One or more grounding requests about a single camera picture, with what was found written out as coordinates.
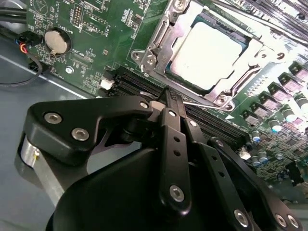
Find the silver screw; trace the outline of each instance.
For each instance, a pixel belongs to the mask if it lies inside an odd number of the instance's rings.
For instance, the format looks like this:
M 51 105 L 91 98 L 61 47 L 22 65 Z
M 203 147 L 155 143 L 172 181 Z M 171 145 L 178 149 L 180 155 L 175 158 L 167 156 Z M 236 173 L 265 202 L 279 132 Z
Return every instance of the silver screw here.
M 140 55 L 138 53 L 133 53 L 133 57 L 134 57 L 135 60 L 140 59 Z
M 298 222 L 294 219 L 294 217 L 292 217 L 291 215 L 288 215 L 288 218 L 289 218 L 291 224 L 292 224 L 295 228 L 298 228 L 298 227 L 299 227 Z
M 149 65 L 153 65 L 153 64 L 154 64 L 154 60 L 153 60 L 153 59 L 149 59 L 149 60 L 148 60 L 148 64 L 149 64 Z
M 190 123 L 193 127 L 195 127 L 195 128 L 198 126 L 198 125 L 197 125 L 197 123 L 196 123 L 196 122 L 194 122 L 194 121 L 192 121 L 192 120 L 191 120 L 191 121 L 189 121 L 189 123 Z
M 275 157 L 276 157 L 277 160 L 282 160 L 284 158 L 282 153 L 276 154 Z
M 89 138 L 89 133 L 82 128 L 76 128 L 72 130 L 72 136 L 77 141 L 86 141 Z
M 225 96 L 225 95 L 220 95 L 220 96 L 217 97 L 216 102 L 217 102 L 219 105 L 224 105 L 224 104 L 226 103 L 227 100 L 228 100 L 228 99 L 227 99 L 227 96 Z
M 223 147 L 223 143 L 220 140 L 216 140 L 216 143 L 220 146 Z
M 144 102 L 141 102 L 141 103 L 140 103 L 140 106 L 141 106 L 141 107 L 144 107 L 144 108 L 149 108 L 149 105 L 147 105 L 147 104 L 144 103 Z
M 177 11 L 184 11 L 186 9 L 186 0 L 174 0 L 173 6 Z
M 38 150 L 38 149 L 36 149 L 36 150 L 34 151 L 34 155 L 35 155 L 36 157 L 39 156 L 39 150 Z
M 44 119 L 46 122 L 50 124 L 59 124 L 62 122 L 62 118 L 59 114 L 54 113 L 54 112 L 49 112 L 44 115 Z
M 279 214 L 275 215 L 276 220 L 278 221 L 278 223 L 283 226 L 283 227 L 287 227 L 287 222 L 285 222 L 285 220 L 283 219 L 282 216 L 280 216 Z
M 248 227 L 249 225 L 249 222 L 248 222 L 248 219 L 247 217 L 245 216 L 245 214 L 239 210 L 239 209 L 236 209 L 234 211 L 234 215 L 235 215 L 235 218 L 237 219 L 237 221 L 245 228 Z
M 180 187 L 176 185 L 172 185 L 169 189 L 169 193 L 171 197 L 173 198 L 173 200 L 175 200 L 176 202 L 184 201 L 184 198 L 185 198 L 184 192 Z
M 169 114 L 171 115 L 171 116 L 173 116 L 173 117 L 176 117 L 177 116 L 177 114 L 175 114 L 175 112 L 173 112 L 173 111 L 169 111 Z
M 72 74 L 72 73 L 74 73 L 74 69 L 71 66 L 67 66 L 65 68 L 65 72 L 68 73 L 68 74 Z

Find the electrolytic capacitor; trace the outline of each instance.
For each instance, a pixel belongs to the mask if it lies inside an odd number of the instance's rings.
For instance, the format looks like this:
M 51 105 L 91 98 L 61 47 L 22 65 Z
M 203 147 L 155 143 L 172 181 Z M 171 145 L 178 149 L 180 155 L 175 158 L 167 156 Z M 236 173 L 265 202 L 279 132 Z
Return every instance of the electrolytic capacitor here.
M 305 97 L 299 98 L 298 100 L 296 100 L 296 103 L 303 111 L 303 113 L 308 112 L 308 100 Z
M 261 162 L 259 161 L 259 157 L 258 156 L 253 156 L 251 157 L 251 162 L 252 162 L 252 165 L 257 167 L 261 164 Z
M 280 132 L 282 127 L 277 119 L 271 120 L 269 126 L 273 132 Z
M 297 119 L 297 116 L 290 108 L 285 109 L 282 114 L 287 122 L 294 122 Z
M 284 158 L 282 153 L 277 153 L 275 157 L 277 160 L 282 160 Z
M 260 134 L 256 130 L 251 132 L 251 137 L 252 137 L 253 142 L 257 142 L 258 143 L 258 142 L 261 141 Z
M 258 156 L 261 163 L 266 163 L 269 160 L 265 151 L 258 152 Z

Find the motherboard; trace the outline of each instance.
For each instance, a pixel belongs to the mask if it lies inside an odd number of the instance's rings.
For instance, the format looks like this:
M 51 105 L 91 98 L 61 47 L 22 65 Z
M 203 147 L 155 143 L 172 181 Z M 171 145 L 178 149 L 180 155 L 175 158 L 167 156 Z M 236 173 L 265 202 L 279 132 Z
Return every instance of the motherboard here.
M 223 3 L 308 41 L 306 0 Z M 234 149 L 268 183 L 290 180 L 293 163 L 308 180 L 307 45 L 211 0 L 27 6 L 28 30 L 44 37 L 29 50 L 53 75 L 93 96 L 156 97 L 172 86 L 205 133 L 248 137 Z M 114 74 L 120 69 L 129 74 Z

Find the chip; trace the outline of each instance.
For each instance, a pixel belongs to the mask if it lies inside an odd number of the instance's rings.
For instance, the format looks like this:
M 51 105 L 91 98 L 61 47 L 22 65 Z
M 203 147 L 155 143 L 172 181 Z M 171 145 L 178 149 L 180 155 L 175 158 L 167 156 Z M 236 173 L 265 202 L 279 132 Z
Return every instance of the chip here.
M 287 144 L 289 144 L 289 145 L 295 145 L 297 143 L 297 141 L 296 140 L 293 140 L 293 139 L 290 139 L 288 142 L 287 142 Z

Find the red wire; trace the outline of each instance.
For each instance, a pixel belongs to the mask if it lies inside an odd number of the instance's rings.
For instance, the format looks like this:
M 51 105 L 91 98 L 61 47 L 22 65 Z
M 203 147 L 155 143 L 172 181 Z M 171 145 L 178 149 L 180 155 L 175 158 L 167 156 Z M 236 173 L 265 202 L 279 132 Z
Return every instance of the red wire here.
M 26 48 L 25 46 L 26 46 L 25 43 L 20 44 L 20 51 L 21 51 L 22 53 L 27 54 L 28 51 L 27 51 L 27 48 Z

